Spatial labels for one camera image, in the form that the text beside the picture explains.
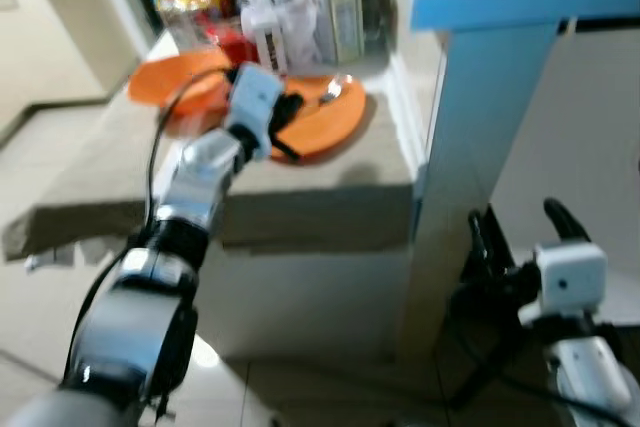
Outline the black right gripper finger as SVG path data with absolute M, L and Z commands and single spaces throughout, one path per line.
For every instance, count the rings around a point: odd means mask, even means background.
M 590 241 L 588 231 L 581 225 L 577 218 L 572 215 L 562 202 L 556 198 L 544 200 L 543 209 L 545 216 L 552 223 L 553 229 L 559 240 L 562 241 Z
M 468 272 L 497 273 L 500 271 L 500 226 L 492 207 L 484 212 L 468 212 L 471 249 L 468 253 Z

